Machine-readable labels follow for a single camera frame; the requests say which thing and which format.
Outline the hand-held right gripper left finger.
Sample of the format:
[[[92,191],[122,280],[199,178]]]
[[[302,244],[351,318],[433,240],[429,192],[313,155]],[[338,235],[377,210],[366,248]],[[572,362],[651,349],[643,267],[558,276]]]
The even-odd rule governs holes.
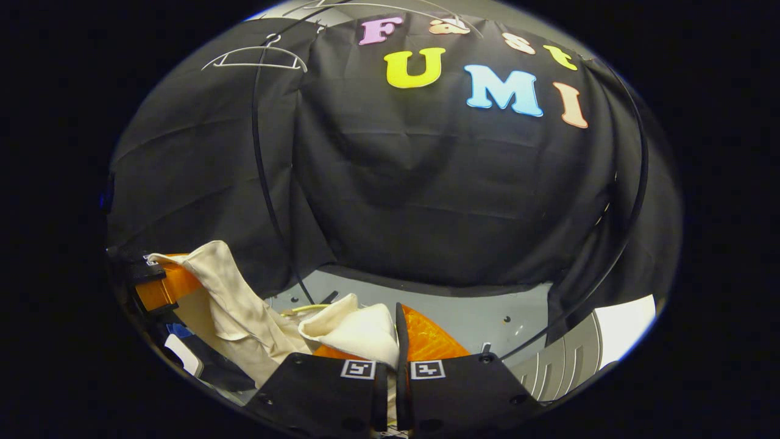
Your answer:
[[[243,407],[292,438],[371,438],[387,429],[388,367],[288,355]]]

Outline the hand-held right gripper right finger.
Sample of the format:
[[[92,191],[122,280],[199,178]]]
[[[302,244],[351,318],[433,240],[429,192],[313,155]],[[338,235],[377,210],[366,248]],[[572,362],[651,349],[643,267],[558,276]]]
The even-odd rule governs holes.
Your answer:
[[[450,359],[411,360],[412,330],[399,302],[395,317],[396,412],[409,438],[500,438],[544,411],[489,348]]]

